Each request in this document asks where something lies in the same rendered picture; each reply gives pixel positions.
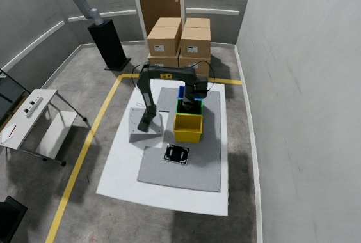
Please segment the yellow open bin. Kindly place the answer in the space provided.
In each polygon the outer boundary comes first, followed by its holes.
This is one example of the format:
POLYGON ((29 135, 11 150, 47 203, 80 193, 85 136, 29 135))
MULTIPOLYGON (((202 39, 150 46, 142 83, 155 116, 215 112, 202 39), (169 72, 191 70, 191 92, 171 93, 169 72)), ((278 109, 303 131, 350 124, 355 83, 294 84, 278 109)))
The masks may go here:
POLYGON ((177 142, 199 143, 202 134, 202 115, 175 114, 173 132, 177 142))

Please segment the green bin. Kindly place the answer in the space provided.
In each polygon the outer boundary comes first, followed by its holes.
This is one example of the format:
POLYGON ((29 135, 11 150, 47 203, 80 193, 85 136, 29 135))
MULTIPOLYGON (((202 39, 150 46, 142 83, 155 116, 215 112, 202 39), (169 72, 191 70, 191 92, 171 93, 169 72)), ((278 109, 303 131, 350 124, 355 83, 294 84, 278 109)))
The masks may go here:
POLYGON ((182 98, 178 98, 178 99, 177 99, 177 105, 176 105, 175 114, 202 115, 202 100, 198 100, 198 111, 180 111, 180 110, 179 110, 179 102, 180 102, 180 99, 182 99, 182 98))

